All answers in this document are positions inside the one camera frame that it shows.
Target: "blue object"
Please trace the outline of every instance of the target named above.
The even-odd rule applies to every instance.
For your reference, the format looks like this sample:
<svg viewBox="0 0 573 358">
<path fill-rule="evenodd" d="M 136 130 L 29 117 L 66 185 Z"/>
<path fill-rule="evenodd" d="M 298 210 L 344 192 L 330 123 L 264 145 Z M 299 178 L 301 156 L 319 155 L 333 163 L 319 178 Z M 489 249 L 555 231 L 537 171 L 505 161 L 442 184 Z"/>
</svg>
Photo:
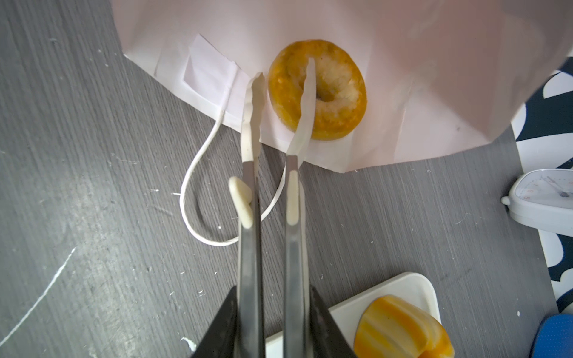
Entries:
<svg viewBox="0 0 573 358">
<path fill-rule="evenodd" d="M 531 358 L 573 357 L 573 314 L 558 314 L 541 324 Z"/>
</svg>

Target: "scale dial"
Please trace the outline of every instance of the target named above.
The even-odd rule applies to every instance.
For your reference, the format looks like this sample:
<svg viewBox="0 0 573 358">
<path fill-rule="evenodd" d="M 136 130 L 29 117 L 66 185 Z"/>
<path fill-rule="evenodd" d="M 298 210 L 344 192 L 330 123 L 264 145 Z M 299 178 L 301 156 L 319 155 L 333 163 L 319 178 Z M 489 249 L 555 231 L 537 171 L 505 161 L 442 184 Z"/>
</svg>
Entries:
<svg viewBox="0 0 573 358">
<path fill-rule="evenodd" d="M 519 181 L 515 195 L 531 203 L 573 209 L 573 171 L 532 171 Z"/>
</svg>

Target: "white kitchen scale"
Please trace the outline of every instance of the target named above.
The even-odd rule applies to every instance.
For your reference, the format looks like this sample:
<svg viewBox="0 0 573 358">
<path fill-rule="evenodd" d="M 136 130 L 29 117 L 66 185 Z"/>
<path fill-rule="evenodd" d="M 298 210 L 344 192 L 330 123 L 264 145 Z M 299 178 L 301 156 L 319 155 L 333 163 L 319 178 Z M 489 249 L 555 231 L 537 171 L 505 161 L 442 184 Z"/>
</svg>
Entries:
<svg viewBox="0 0 573 358">
<path fill-rule="evenodd" d="M 501 198 L 517 222 L 573 236 L 573 170 L 541 169 L 522 175 Z"/>
</svg>

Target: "gray wooden surface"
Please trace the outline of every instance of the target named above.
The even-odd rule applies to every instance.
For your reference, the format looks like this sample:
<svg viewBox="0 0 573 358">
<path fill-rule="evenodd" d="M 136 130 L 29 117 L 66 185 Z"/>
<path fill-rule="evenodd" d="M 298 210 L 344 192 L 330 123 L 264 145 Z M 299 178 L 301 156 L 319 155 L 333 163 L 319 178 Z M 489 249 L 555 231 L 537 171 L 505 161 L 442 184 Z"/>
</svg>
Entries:
<svg viewBox="0 0 573 358">
<path fill-rule="evenodd" d="M 0 3 L 1 357 L 186 357 L 235 283 L 178 210 L 213 120 L 121 55 L 105 0 Z M 190 184 L 204 234 L 236 231 L 222 128 Z M 261 201 L 284 155 L 264 147 Z M 328 305 L 402 272 L 434 284 L 458 357 L 524 357 L 555 299 L 536 231 L 499 203 L 521 167 L 508 131 L 461 154 L 344 175 L 308 164 L 311 282 Z M 266 333 L 281 327 L 284 201 L 262 225 Z"/>
</svg>

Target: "white scratch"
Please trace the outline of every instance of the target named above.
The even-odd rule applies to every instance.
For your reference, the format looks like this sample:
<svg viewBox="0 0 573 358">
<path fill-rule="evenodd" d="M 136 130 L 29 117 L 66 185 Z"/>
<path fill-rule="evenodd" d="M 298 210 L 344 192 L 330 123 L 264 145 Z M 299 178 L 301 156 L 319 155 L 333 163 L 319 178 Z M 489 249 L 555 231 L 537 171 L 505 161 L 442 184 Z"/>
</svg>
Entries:
<svg viewBox="0 0 573 358">
<path fill-rule="evenodd" d="M 181 337 L 180 341 L 185 341 L 185 342 L 187 342 L 187 344 L 189 345 L 189 349 L 190 349 L 192 352 L 195 352 L 195 350 L 197 349 L 197 345 L 195 344 L 195 342 L 193 342 L 192 340 L 190 340 L 190 339 L 187 338 L 187 337 Z"/>
<path fill-rule="evenodd" d="M 18 322 L 18 324 L 16 324 L 16 326 L 14 326 L 14 328 L 12 328 L 12 331 L 10 331 L 10 333 L 8 333 L 8 335 L 6 337 L 4 337 L 4 339 L 0 342 L 0 347 L 3 346 L 4 343 L 6 343 L 6 341 L 8 341 L 8 339 L 14 334 L 14 332 L 16 332 L 16 330 L 18 328 L 20 328 L 20 326 L 22 325 L 22 323 L 24 323 L 26 318 L 28 318 L 30 316 L 30 314 L 32 313 L 34 308 L 36 308 L 36 306 L 40 303 L 40 301 L 42 301 L 44 299 L 44 297 L 46 297 L 46 295 L 48 294 L 48 291 L 50 290 L 50 288 L 52 288 L 52 285 L 56 282 L 56 280 L 58 279 L 58 277 L 60 276 L 60 274 L 64 270 L 64 267 L 66 267 L 66 265 L 68 264 L 68 261 L 70 260 L 70 257 L 72 257 L 72 254 L 74 253 L 74 251 L 76 251 L 75 247 L 72 249 L 72 252 L 70 252 L 70 254 L 68 255 L 68 258 L 66 259 L 66 261 L 64 261 L 64 264 L 56 271 L 54 278 L 52 278 L 52 280 L 48 284 L 48 287 L 46 287 L 46 289 L 44 290 L 44 293 L 41 294 L 41 296 L 38 298 L 36 303 L 34 303 L 32 308 L 30 308 L 28 310 L 28 312 L 26 312 L 26 314 L 22 317 L 20 322 Z"/>
<path fill-rule="evenodd" d="M 162 208 L 162 207 L 159 207 L 159 206 L 157 206 L 157 205 L 151 205 L 151 207 L 154 208 L 155 210 L 158 210 L 158 211 L 160 211 L 160 212 L 162 212 L 162 213 L 164 213 L 164 214 L 167 214 L 167 215 L 169 215 L 169 216 L 171 216 L 171 217 L 174 216 L 173 213 L 170 212 L 169 210 L 164 209 L 164 208 Z"/>
<path fill-rule="evenodd" d="M 461 223 L 462 221 L 464 221 L 464 219 L 465 219 L 467 216 L 468 216 L 468 213 L 466 213 L 466 214 L 464 215 L 464 217 L 463 217 L 460 221 L 458 221 L 457 223 L 455 223 L 454 225 L 458 225 L 459 223 Z"/>
<path fill-rule="evenodd" d="M 122 162 L 122 163 L 127 163 L 127 164 L 140 164 L 141 162 L 136 161 L 136 160 L 123 160 L 123 159 L 119 159 L 118 157 L 115 157 L 115 159 L 117 159 L 118 161 Z"/>
</svg>

